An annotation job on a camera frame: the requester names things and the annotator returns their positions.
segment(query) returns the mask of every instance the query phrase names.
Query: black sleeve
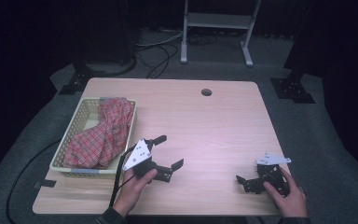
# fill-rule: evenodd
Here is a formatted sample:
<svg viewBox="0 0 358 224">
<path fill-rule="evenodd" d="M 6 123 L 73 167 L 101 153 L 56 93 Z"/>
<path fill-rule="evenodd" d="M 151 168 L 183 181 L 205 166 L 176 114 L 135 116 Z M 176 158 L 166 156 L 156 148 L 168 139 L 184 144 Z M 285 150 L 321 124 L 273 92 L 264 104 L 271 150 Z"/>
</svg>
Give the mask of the black sleeve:
<svg viewBox="0 0 358 224">
<path fill-rule="evenodd" d="M 98 217 L 94 224 L 126 224 L 127 221 L 112 207 L 106 209 L 106 211 Z"/>
<path fill-rule="evenodd" d="M 283 224 L 310 224 L 308 217 L 284 217 Z"/>
</svg>

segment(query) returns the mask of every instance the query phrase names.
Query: plastic basket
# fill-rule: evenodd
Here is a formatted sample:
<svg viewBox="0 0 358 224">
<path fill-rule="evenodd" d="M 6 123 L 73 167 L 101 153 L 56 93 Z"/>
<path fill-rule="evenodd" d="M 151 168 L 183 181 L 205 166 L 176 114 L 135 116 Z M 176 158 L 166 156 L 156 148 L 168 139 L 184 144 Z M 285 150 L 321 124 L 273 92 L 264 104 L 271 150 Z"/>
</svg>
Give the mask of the plastic basket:
<svg viewBox="0 0 358 224">
<path fill-rule="evenodd" d="M 121 155 L 117 155 L 106 167 L 106 169 L 71 169 L 62 167 L 63 157 L 66 152 L 71 138 L 86 129 L 92 128 L 98 124 L 98 106 L 102 100 L 107 98 L 84 98 L 78 105 L 75 114 L 72 116 L 71 122 L 57 148 L 57 151 L 50 163 L 50 170 L 58 171 L 65 176 L 69 177 L 87 177 L 87 178 L 112 178 L 116 175 L 118 161 Z M 122 153 L 127 151 L 132 144 L 132 136 L 135 130 L 135 124 L 137 120 L 136 102 L 134 100 L 128 100 L 133 104 L 133 116 L 129 135 L 127 138 L 126 146 Z"/>
</svg>

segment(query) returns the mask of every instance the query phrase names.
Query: plaid cloth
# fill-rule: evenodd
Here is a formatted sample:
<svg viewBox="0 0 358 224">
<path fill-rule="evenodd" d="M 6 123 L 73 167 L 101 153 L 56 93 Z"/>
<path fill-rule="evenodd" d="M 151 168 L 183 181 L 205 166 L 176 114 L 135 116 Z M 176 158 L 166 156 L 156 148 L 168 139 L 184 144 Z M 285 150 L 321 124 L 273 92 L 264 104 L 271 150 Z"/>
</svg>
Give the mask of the plaid cloth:
<svg viewBox="0 0 358 224">
<path fill-rule="evenodd" d="M 74 135 L 62 166 L 66 168 L 106 168 L 127 143 L 133 105 L 125 98 L 101 101 L 97 126 Z"/>
</svg>

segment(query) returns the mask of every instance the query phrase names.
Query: wooden tabletop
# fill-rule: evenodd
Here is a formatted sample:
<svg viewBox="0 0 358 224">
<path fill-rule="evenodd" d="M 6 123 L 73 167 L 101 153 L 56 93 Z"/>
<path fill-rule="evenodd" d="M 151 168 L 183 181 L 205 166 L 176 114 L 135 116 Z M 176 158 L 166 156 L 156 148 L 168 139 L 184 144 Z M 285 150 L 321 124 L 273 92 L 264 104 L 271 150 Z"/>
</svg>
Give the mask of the wooden tabletop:
<svg viewBox="0 0 358 224">
<path fill-rule="evenodd" d="M 211 96 L 201 91 L 207 89 Z M 133 215 L 278 215 L 267 193 L 246 193 L 236 175 L 258 178 L 255 160 L 265 152 L 282 155 L 260 91 L 253 82 L 93 78 L 85 97 L 127 97 L 137 101 L 132 145 L 167 135 L 153 147 L 153 161 L 170 167 L 185 159 L 170 183 L 147 185 Z M 54 188 L 42 187 L 37 214 L 101 214 L 113 179 L 64 177 L 48 171 Z"/>
</svg>

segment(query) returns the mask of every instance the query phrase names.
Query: gray carpet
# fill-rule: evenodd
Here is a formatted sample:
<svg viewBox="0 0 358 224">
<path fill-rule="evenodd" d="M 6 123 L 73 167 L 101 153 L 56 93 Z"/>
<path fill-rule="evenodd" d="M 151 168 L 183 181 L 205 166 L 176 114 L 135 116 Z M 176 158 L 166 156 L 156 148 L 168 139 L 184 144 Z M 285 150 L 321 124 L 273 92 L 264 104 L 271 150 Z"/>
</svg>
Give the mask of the gray carpet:
<svg viewBox="0 0 358 224">
<path fill-rule="evenodd" d="M 154 43 L 170 34 L 144 31 L 143 43 Z M 315 100 L 313 105 L 294 104 L 278 99 L 269 79 L 287 77 L 283 64 L 293 40 L 253 36 L 249 50 L 255 66 L 244 64 L 240 36 L 218 36 L 216 42 L 205 46 L 188 46 L 188 63 L 180 64 L 180 51 L 173 56 L 159 78 L 211 79 L 255 82 L 263 96 L 275 132 L 298 185 L 305 187 L 308 209 L 313 223 L 358 223 L 358 162 L 345 150 L 324 107 L 322 80 L 305 75 L 304 88 Z M 164 47 L 168 52 L 174 49 Z M 137 53 L 138 63 L 120 77 L 146 77 L 165 59 L 162 49 Z M 127 64 L 96 64 L 94 69 L 115 72 Z M 52 74 L 51 81 L 59 91 L 74 73 L 72 65 Z M 0 164 L 0 223 L 8 223 L 7 196 L 16 176 L 37 153 L 37 156 L 13 190 L 9 211 L 15 223 L 91 223 L 93 216 L 39 216 L 32 206 L 38 189 L 36 181 L 44 179 L 48 165 L 72 117 L 81 92 L 75 95 L 57 94 L 23 130 Z M 278 217 L 264 217 L 266 223 L 277 223 Z M 248 217 L 249 223 L 258 223 Z"/>
</svg>

